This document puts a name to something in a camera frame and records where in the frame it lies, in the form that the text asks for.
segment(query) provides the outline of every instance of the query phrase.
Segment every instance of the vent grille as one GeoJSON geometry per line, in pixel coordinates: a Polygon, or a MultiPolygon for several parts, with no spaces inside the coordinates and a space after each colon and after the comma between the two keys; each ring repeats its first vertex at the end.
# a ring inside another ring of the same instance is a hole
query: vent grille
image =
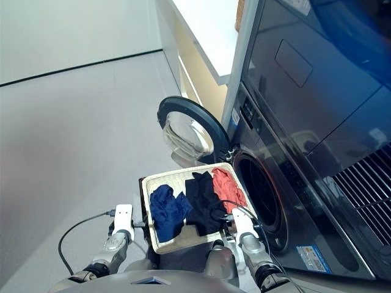
{"type": "Polygon", "coordinates": [[[333,177],[383,245],[391,245],[391,144],[333,177]]]}

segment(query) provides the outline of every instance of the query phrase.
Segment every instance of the clothing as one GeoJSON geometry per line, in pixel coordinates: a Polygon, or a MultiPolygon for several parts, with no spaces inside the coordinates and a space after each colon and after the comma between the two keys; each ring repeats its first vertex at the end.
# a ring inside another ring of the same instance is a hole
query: clothing
{"type": "Polygon", "coordinates": [[[195,225],[199,236],[220,231],[223,222],[211,217],[213,208],[223,209],[222,203],[213,192],[212,176],[209,172],[204,174],[193,173],[194,179],[185,181],[186,197],[193,209],[186,218],[187,225],[195,225]]]}
{"type": "MultiPolygon", "coordinates": [[[[231,200],[241,206],[247,206],[243,191],[238,187],[229,171],[224,170],[223,168],[214,168],[212,173],[213,189],[220,200],[231,200]]],[[[224,207],[229,214],[232,213],[233,208],[237,208],[237,206],[232,203],[224,203],[224,207]]]]}
{"type": "Polygon", "coordinates": [[[165,184],[159,186],[150,197],[151,216],[159,242],[177,237],[181,232],[183,219],[192,209],[183,192],[177,198],[172,194],[172,188],[165,184]]]}

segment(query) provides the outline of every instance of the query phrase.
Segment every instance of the cabinet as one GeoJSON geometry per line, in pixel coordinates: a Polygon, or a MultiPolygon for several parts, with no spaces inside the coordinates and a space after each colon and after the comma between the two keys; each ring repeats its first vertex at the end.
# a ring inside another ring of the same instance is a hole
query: cabinet
{"type": "Polygon", "coordinates": [[[238,41],[238,0],[156,4],[163,50],[181,94],[221,121],[238,41]]]}

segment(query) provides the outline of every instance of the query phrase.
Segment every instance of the blue cloth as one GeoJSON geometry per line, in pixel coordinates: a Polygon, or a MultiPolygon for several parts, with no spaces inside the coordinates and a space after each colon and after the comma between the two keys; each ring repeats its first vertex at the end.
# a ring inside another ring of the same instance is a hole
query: blue cloth
{"type": "Polygon", "coordinates": [[[159,186],[151,194],[150,207],[159,242],[166,242],[178,236],[183,219],[192,210],[183,192],[175,198],[172,188],[167,184],[159,186]]]}

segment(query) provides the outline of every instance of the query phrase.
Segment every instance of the red cloth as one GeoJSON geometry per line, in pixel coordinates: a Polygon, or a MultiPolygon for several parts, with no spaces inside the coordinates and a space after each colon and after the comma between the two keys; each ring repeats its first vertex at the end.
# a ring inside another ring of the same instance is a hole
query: red cloth
{"type": "MultiPolygon", "coordinates": [[[[220,200],[232,200],[241,206],[247,206],[243,191],[236,185],[236,181],[229,171],[223,168],[214,168],[212,173],[213,190],[220,200]]],[[[229,214],[232,213],[233,208],[237,208],[233,203],[224,203],[224,207],[229,214]]]]}

